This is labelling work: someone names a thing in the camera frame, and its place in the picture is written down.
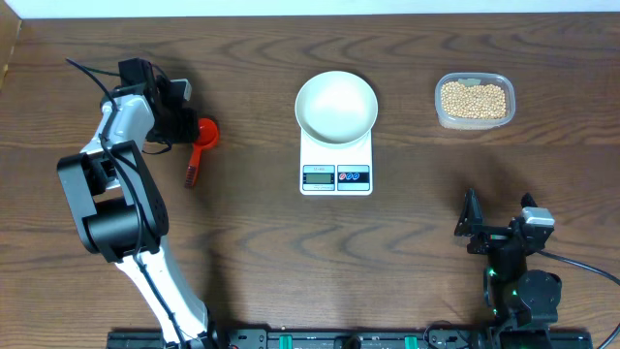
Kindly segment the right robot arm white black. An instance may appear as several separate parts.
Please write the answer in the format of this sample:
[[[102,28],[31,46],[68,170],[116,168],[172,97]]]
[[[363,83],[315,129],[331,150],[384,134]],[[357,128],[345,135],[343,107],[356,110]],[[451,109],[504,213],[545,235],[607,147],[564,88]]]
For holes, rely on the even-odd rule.
[[[527,258],[543,251],[555,220],[530,194],[520,205],[520,214],[508,226],[488,226],[475,191],[465,194],[454,234],[470,239],[468,253],[487,257],[483,293],[495,316],[494,322],[471,334],[473,348],[552,346],[549,326],[558,321],[562,281],[554,273],[530,270]]]

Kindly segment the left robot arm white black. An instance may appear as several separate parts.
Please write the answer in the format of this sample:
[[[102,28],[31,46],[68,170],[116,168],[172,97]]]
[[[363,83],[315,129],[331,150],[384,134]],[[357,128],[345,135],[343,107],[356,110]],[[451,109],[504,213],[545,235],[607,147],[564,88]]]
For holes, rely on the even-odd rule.
[[[186,107],[191,84],[155,74],[141,62],[107,90],[91,141],[57,163],[85,249],[116,265],[137,286],[158,319],[162,348],[225,348],[170,251],[167,208],[142,154],[146,143],[192,147],[186,182],[196,181],[202,153],[220,138],[216,122]]]

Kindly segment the red plastic measuring scoop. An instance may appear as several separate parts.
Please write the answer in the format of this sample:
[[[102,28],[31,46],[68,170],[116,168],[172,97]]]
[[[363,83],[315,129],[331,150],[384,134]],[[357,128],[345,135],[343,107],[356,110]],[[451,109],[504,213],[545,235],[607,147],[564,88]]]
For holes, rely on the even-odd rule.
[[[199,136],[197,140],[193,142],[193,151],[186,171],[186,188],[195,186],[199,174],[202,153],[213,148],[219,139],[220,131],[216,122],[209,118],[200,119]]]

